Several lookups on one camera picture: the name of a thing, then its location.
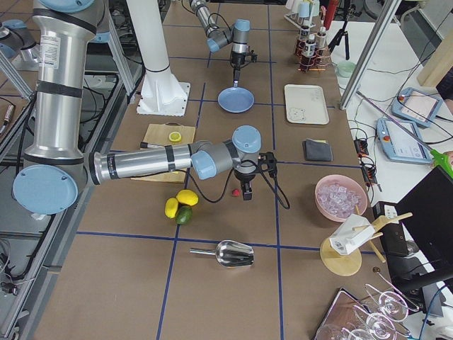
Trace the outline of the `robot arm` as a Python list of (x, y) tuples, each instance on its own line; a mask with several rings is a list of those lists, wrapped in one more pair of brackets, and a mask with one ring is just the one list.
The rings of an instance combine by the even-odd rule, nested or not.
[(214, 17), (219, 14), (212, 13), (206, 1), (189, 1), (189, 5), (205, 30), (207, 46), (211, 53), (231, 45), (229, 62), (233, 69), (233, 87), (238, 87), (241, 70), (257, 60), (257, 55), (248, 44), (250, 21), (239, 18), (233, 26), (226, 24), (226, 28), (220, 28), (214, 22)]
[[(236, 20), (222, 30), (213, 20), (206, 1), (189, 1), (207, 36), (211, 52), (231, 46), (234, 86), (237, 86), (250, 51), (250, 22)], [(185, 113), (190, 84), (173, 75), (157, 1), (127, 1), (134, 32), (146, 69), (139, 102), (140, 114), (175, 115)], [(168, 145), (129, 153), (83, 154), (79, 149), (79, 125), (88, 43), (101, 37), (107, 28), (107, 1), (34, 1), (33, 19), (40, 27), (40, 56), (35, 97), (35, 129), (31, 146), (24, 151), (23, 169), (13, 182), (13, 197), (32, 213), (53, 215), (74, 204), (85, 187), (104, 181), (149, 176), (193, 167), (200, 180), (224, 171), (234, 172), (241, 182), (244, 200), (251, 199), (250, 182), (258, 172), (261, 148), (259, 131), (250, 125), (235, 129), (230, 140)], [(245, 103), (239, 95), (236, 103)]]

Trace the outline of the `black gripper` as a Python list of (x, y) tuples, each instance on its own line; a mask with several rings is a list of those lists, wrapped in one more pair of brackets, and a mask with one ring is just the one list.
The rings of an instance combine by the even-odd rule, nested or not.
[(233, 70), (233, 80), (234, 80), (233, 87), (238, 87), (238, 82), (239, 82), (240, 74), (241, 74), (240, 69), (246, 63), (246, 53), (232, 52), (230, 55), (230, 63), (234, 69)]
[(254, 165), (237, 166), (234, 169), (235, 177), (241, 182), (241, 192), (244, 200), (251, 200), (253, 197), (250, 181), (255, 178), (257, 172)]

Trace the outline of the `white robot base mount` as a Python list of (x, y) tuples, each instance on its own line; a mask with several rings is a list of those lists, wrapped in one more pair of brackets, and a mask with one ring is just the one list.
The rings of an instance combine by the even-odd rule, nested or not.
[(145, 68), (138, 114), (185, 115), (190, 84), (171, 71), (158, 2), (129, 0), (127, 6)]

